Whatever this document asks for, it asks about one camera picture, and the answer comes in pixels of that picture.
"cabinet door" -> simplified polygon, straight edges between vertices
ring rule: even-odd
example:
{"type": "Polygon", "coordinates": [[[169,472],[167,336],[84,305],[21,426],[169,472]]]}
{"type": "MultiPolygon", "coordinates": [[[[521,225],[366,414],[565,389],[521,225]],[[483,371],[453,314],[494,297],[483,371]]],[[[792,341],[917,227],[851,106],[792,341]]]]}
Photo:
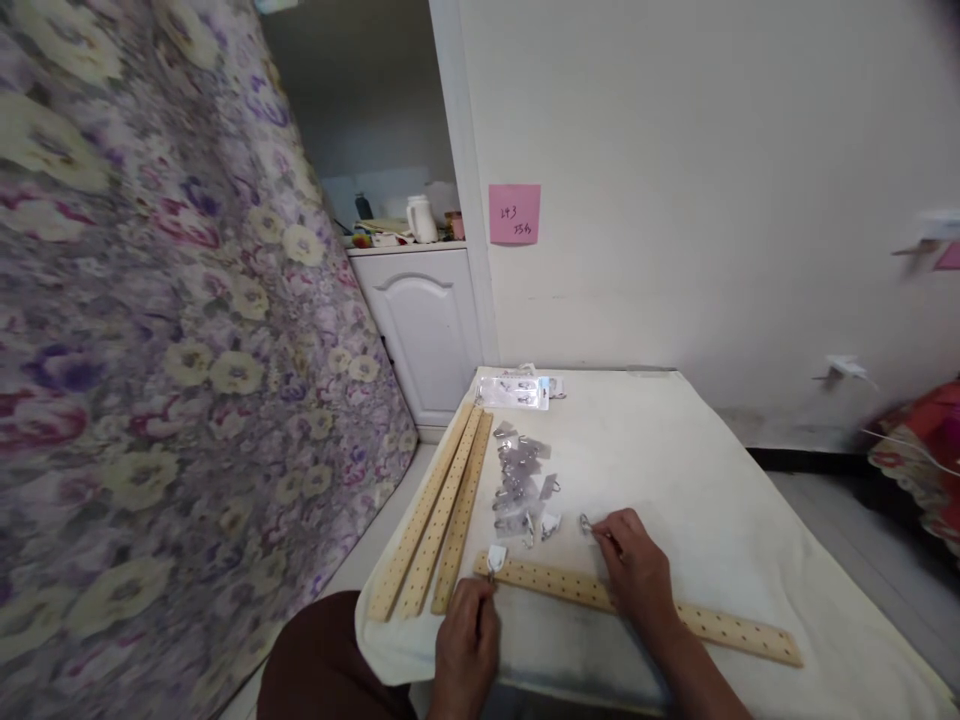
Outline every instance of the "cabinet door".
{"type": "Polygon", "coordinates": [[[480,365],[466,250],[351,258],[417,425],[447,425],[480,365]]]}

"white bottle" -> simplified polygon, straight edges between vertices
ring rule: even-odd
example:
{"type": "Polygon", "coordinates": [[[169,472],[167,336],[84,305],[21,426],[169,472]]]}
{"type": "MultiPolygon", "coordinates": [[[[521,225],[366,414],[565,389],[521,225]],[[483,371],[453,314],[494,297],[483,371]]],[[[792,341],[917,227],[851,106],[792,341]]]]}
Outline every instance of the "white bottle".
{"type": "Polygon", "coordinates": [[[410,223],[410,230],[417,242],[431,243],[440,239],[426,195],[411,195],[407,198],[407,222],[410,223]]]}

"floral fabric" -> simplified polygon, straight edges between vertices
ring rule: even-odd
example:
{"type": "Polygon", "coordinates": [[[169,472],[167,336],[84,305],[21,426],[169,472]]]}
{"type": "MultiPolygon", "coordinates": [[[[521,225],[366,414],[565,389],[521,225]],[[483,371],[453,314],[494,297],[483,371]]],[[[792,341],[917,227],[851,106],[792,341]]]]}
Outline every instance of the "floral fabric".
{"type": "Polygon", "coordinates": [[[0,19],[0,716],[207,717],[416,432],[250,0],[0,19]]]}
{"type": "Polygon", "coordinates": [[[920,524],[943,540],[960,567],[960,380],[941,385],[879,421],[870,464],[913,495],[920,524]],[[941,470],[930,459],[943,468],[941,470]]]}

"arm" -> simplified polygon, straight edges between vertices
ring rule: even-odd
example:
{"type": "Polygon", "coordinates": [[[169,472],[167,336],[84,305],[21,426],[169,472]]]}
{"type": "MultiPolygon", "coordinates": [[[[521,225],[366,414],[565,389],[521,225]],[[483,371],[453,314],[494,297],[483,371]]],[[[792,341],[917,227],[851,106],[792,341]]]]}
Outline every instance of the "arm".
{"type": "Polygon", "coordinates": [[[437,669],[427,720],[477,720],[500,664],[493,585],[463,578],[437,633],[437,669]]]}
{"type": "Polygon", "coordinates": [[[688,720],[749,720],[706,648],[680,621],[670,561],[628,508],[593,526],[617,610],[636,630],[688,720]]]}

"white tablecloth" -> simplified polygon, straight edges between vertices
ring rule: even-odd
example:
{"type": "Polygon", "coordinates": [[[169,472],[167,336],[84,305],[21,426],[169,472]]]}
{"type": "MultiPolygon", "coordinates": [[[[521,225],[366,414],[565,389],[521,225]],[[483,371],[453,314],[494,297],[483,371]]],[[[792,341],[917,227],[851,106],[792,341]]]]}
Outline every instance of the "white tablecloth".
{"type": "MultiPolygon", "coordinates": [[[[481,368],[478,374],[494,372],[481,368]]],[[[563,513],[560,530],[544,543],[538,538],[533,550],[519,539],[507,541],[511,557],[604,575],[599,549],[581,534],[577,517],[585,512],[597,520],[631,506],[670,558],[678,601],[793,633],[802,669],[707,645],[758,717],[957,717],[946,685],[817,542],[680,373],[550,374],[563,376],[568,397],[552,401],[549,411],[493,411],[494,427],[508,420],[552,445],[536,479],[556,472],[562,487],[548,505],[563,513]]],[[[499,482],[492,440],[461,576],[494,541],[491,504],[499,482]]],[[[432,589],[419,618],[366,618],[414,504],[357,605],[360,649],[390,685],[433,677],[442,621],[429,611],[432,589]]],[[[503,624],[501,681],[598,705],[664,705],[657,676],[618,618],[505,586],[498,588],[496,606],[503,624]]]]}

